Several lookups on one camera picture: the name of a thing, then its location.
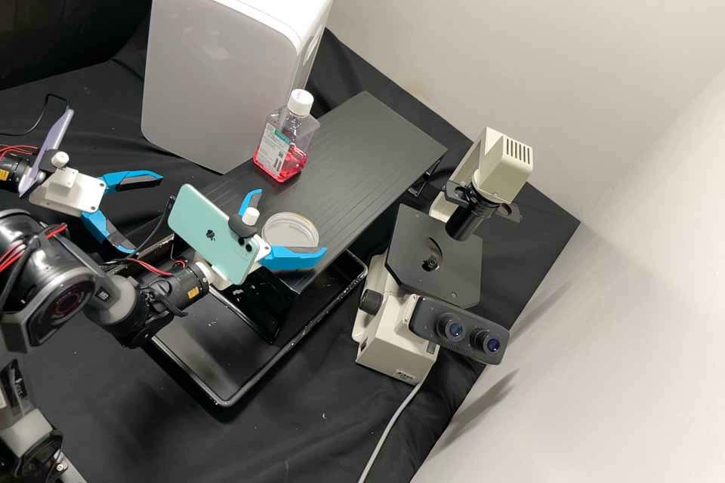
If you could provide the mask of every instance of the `microscope focus knob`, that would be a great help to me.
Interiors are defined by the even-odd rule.
[[[360,309],[369,315],[377,315],[383,304],[383,295],[377,291],[365,289],[360,297]]]

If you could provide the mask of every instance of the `black tray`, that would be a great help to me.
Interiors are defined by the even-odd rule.
[[[173,236],[161,240],[144,251],[141,258],[169,269],[172,240]],[[273,274],[266,269],[260,271],[247,278],[244,289],[256,291],[260,282],[273,281]],[[286,311],[274,337],[259,327],[256,315],[249,315],[249,301],[239,307],[235,297],[212,288],[206,297],[186,309],[186,317],[176,318],[151,343],[215,404],[229,407],[359,285],[367,271],[354,254],[340,254],[301,294],[283,303]],[[132,275],[140,282],[153,277],[133,264],[124,264],[114,273]]]

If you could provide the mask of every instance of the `petri dish lid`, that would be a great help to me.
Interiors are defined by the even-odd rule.
[[[283,211],[267,219],[262,227],[262,238],[271,245],[315,248],[319,233],[314,223],[301,215]]]

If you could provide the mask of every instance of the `white box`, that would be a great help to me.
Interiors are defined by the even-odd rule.
[[[153,0],[141,130],[226,173],[310,75],[332,0]]]

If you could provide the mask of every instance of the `black motor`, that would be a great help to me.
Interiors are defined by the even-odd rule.
[[[44,343],[94,293],[85,254],[53,228],[22,210],[0,211],[0,330],[11,351]]]

